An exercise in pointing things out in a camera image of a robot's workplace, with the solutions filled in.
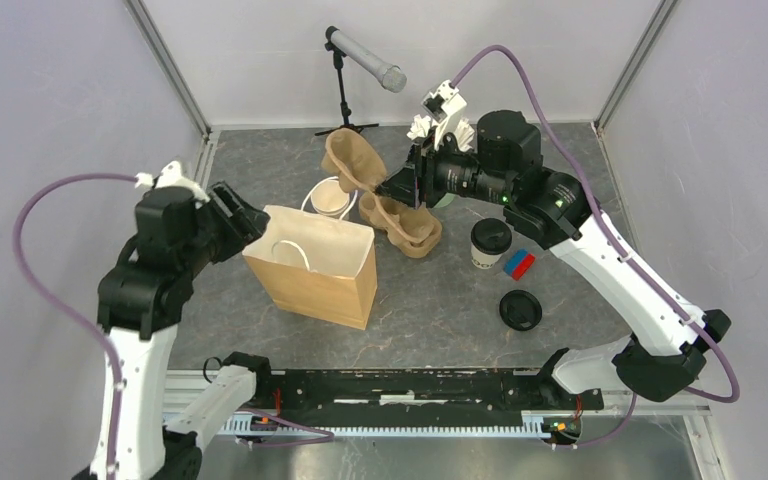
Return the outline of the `brown pulp carrier top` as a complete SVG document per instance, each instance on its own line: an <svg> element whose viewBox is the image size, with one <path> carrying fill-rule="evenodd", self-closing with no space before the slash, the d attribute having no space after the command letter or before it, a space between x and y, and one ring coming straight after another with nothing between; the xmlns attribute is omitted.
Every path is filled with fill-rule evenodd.
<svg viewBox="0 0 768 480"><path fill-rule="evenodd" d="M387 177L378 152L362 135L349 129L336 130L326 137L321 167L338 177L346 193L373 191Z"/></svg>

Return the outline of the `white paper cup printed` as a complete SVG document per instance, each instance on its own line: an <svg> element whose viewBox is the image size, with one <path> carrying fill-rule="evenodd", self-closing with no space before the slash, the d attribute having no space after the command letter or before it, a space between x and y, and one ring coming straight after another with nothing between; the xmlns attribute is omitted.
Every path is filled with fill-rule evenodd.
<svg viewBox="0 0 768 480"><path fill-rule="evenodd" d="M338 219L344 219L348 215L355 201L356 195L345 192L337 177L321 180L311 189L305 200L316 213Z"/></svg>

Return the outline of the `brown paper bag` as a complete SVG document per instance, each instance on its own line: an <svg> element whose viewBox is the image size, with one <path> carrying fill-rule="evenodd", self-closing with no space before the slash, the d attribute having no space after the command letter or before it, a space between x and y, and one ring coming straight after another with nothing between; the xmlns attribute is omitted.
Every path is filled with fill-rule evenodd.
<svg viewBox="0 0 768 480"><path fill-rule="evenodd" d="M242 256L277 308L363 330L377 292L374 230L298 208L265 207L265 234Z"/></svg>

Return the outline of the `black plastic cup lid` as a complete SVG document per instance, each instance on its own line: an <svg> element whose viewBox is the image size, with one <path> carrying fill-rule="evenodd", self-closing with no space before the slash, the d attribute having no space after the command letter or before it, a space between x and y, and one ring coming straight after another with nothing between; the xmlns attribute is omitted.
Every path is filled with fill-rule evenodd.
<svg viewBox="0 0 768 480"><path fill-rule="evenodd" d="M476 222L470 232L471 244L487 255L501 255L511 246L513 235L509 225L497 218Z"/></svg>

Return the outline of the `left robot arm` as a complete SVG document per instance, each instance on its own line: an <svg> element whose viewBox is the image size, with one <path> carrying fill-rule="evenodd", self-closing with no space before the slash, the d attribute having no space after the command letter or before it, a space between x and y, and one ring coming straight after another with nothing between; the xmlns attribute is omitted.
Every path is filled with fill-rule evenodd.
<svg viewBox="0 0 768 480"><path fill-rule="evenodd" d="M117 357L98 448L79 479L194 479L233 412L274 394L266 358L234 352L183 412L163 420L172 346L194 280L266 232L269 215L218 182L207 194L157 187L135 206L136 233L98 286L97 322Z"/></svg>

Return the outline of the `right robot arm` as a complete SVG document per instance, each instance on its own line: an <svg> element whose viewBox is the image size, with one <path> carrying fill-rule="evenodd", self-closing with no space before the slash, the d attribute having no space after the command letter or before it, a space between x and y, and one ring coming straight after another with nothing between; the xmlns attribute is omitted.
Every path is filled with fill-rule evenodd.
<svg viewBox="0 0 768 480"><path fill-rule="evenodd" d="M475 150L460 150L452 134L434 129L376 191L416 208L447 194L500 205L517 233L572 267L627 323L625 338L557 351L537 382L545 405L562 408L608 387L653 402L693 392L729 317L678 294L623 239L583 180L542 159L539 129L518 111L498 110L479 119Z"/></svg>

